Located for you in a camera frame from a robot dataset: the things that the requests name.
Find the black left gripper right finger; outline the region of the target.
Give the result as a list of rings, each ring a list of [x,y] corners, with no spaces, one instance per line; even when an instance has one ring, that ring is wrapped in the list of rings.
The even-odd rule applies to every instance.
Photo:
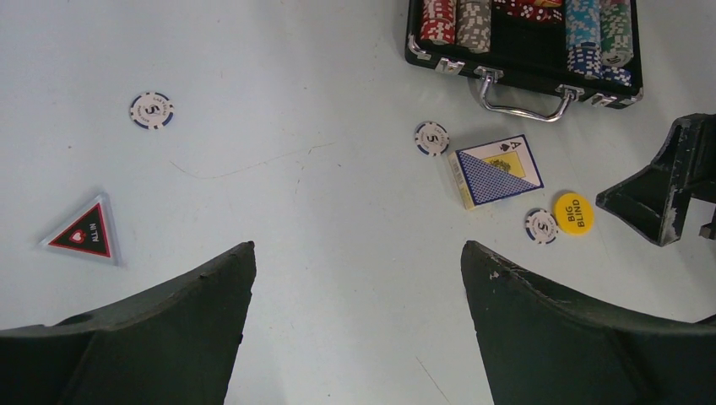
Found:
[[[715,320],[597,300],[469,241],[470,315],[496,404],[712,404]]]

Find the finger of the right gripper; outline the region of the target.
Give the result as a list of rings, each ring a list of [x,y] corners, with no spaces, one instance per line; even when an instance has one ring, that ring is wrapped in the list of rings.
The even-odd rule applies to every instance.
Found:
[[[595,204],[649,242],[667,246],[681,238],[693,198],[715,202],[715,115],[674,120],[649,165],[599,193]]]

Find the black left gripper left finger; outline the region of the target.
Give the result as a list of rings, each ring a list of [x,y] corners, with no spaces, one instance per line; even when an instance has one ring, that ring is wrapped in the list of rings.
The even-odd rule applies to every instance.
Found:
[[[4,404],[221,404],[257,275],[241,243],[53,326],[1,333]]]

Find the yellow big blind button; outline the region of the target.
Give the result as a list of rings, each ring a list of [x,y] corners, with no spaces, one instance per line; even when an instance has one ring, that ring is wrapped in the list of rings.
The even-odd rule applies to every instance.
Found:
[[[561,194],[553,204],[560,229],[569,235],[586,235],[594,227],[594,210],[588,199],[575,192]]]

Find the blue playing card deck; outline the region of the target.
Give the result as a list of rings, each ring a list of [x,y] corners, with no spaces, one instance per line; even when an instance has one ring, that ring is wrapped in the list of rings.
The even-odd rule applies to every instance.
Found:
[[[448,162],[467,210],[545,186],[523,134],[457,149],[448,156]]]

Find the black poker set case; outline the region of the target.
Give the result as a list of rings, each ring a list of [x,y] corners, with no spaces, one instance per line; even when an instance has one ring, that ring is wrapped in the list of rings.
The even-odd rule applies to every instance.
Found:
[[[419,39],[424,1],[408,3],[404,46],[405,60],[414,66],[447,75],[460,75],[479,81],[479,102],[488,111],[521,116],[536,121],[555,122],[573,102],[621,110],[643,97],[643,70],[638,36],[637,4],[632,6],[634,58],[626,65],[632,73],[632,86],[601,79],[590,80],[567,70],[565,2],[564,20],[541,24],[510,17],[501,10],[503,1],[491,1],[491,48],[475,54],[453,45],[435,45]],[[556,96],[559,106],[550,114],[510,105],[494,105],[489,91],[497,84]]]

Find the white poker chip by die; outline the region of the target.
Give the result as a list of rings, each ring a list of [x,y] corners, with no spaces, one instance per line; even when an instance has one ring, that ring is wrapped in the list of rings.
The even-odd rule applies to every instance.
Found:
[[[559,231],[554,216],[543,208],[536,208],[527,213],[524,228],[527,236],[540,245],[554,242]]]

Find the all in triangle button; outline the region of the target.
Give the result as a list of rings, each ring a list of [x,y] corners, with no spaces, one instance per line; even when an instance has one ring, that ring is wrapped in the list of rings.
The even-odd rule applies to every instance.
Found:
[[[37,246],[60,255],[120,267],[122,255],[109,194],[97,193]]]

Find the light blue chip stack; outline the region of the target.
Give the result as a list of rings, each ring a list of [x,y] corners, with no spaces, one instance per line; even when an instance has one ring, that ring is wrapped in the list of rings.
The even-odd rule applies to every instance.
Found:
[[[595,80],[602,78],[600,4],[595,0],[565,2],[567,70]]]

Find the green poker chip stack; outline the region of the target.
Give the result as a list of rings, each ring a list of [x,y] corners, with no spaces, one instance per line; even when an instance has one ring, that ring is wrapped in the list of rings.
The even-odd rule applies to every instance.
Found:
[[[632,73],[626,69],[635,55],[631,3],[604,0],[599,7],[603,78],[631,87]]]

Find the white poker chip near deck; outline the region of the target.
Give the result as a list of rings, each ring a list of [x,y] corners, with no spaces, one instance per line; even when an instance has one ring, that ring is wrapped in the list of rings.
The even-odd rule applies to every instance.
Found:
[[[414,131],[416,147],[427,156],[444,154],[450,144],[450,137],[442,125],[434,121],[420,123]]]

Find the white blue poker chip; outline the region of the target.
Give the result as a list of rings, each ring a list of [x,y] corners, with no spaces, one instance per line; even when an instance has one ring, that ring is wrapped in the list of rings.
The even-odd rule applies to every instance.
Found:
[[[171,122],[174,110],[168,96],[148,91],[133,99],[129,107],[129,117],[133,123],[145,130],[157,130]]]

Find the grey poker chip stack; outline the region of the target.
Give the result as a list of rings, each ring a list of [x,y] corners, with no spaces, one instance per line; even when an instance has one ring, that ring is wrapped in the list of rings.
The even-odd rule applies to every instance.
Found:
[[[491,48],[491,1],[458,1],[456,45],[475,54]]]

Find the red poker chip stack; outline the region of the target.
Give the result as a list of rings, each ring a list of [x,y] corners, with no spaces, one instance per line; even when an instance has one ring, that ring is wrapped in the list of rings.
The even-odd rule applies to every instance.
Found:
[[[456,40],[455,0],[425,0],[420,20],[421,41],[435,45],[453,45]]]

